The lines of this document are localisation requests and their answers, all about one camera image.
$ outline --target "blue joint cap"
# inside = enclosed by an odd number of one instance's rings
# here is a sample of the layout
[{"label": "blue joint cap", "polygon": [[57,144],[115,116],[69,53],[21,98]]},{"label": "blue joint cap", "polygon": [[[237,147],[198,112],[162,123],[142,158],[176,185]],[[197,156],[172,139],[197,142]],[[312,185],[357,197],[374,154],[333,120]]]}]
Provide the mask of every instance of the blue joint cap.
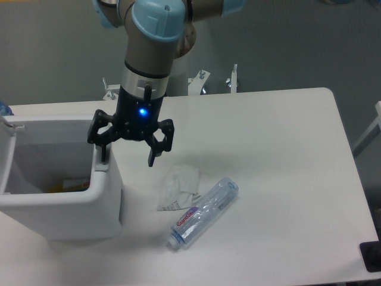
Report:
[{"label": "blue joint cap", "polygon": [[111,22],[107,19],[107,17],[105,16],[105,14],[103,14],[103,12],[102,12],[102,10],[101,10],[101,7],[99,7],[99,4],[98,4],[98,1],[97,1],[97,0],[93,0],[93,5],[94,5],[95,12],[98,14],[98,18],[99,18],[99,20],[101,21],[102,26],[104,26],[104,27],[107,28],[107,29],[116,28],[116,27],[115,27],[113,24],[111,24]]},{"label": "blue joint cap", "polygon": [[221,16],[238,12],[245,5],[246,0],[224,0]]},{"label": "blue joint cap", "polygon": [[172,42],[184,29],[185,6],[180,0],[136,0],[132,20],[147,37]]}]

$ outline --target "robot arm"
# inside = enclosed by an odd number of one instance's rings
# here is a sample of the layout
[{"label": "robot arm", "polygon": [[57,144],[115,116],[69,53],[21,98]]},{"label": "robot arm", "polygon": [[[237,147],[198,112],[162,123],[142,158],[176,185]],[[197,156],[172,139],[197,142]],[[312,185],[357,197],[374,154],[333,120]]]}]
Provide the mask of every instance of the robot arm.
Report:
[{"label": "robot arm", "polygon": [[[245,0],[93,0],[104,26],[124,26],[129,41],[115,114],[96,110],[88,143],[102,148],[120,138],[146,141],[148,165],[172,148],[171,119],[158,122],[177,43],[185,23],[239,10]],[[103,133],[100,128],[111,126]],[[159,142],[154,132],[161,129]]]}]

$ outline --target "white table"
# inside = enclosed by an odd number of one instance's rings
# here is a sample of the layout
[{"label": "white table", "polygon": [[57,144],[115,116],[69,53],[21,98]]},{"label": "white table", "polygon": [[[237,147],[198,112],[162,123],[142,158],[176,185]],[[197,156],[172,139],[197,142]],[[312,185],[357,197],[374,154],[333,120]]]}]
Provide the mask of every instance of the white table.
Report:
[{"label": "white table", "polygon": [[[109,114],[114,101],[12,106],[15,114]],[[307,285],[380,278],[359,243],[377,240],[335,100],[327,89],[166,98],[173,150],[147,166],[144,142],[113,145],[124,190],[123,233],[110,240],[47,241],[0,214],[1,285]],[[239,198],[188,250],[169,251],[157,212],[174,164],[223,176]]]}]

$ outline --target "blue led light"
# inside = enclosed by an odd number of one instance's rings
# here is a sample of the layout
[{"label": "blue led light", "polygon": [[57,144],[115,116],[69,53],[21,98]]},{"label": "blue led light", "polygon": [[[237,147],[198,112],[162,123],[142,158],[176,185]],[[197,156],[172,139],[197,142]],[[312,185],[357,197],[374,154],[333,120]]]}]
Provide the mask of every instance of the blue led light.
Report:
[{"label": "blue led light", "polygon": [[148,115],[147,109],[144,109],[144,108],[139,109],[139,113],[141,116],[144,116],[144,117]]}]

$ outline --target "white plastic bin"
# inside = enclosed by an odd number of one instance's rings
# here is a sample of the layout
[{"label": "white plastic bin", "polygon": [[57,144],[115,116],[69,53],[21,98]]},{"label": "white plastic bin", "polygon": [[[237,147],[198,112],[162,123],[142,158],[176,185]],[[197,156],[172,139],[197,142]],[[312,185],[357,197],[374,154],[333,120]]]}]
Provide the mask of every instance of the white plastic bin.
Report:
[{"label": "white plastic bin", "polygon": [[[0,211],[53,240],[109,238],[121,230],[122,181],[112,149],[86,142],[92,116],[8,116],[0,122]],[[90,178],[84,191],[48,193]]]}]

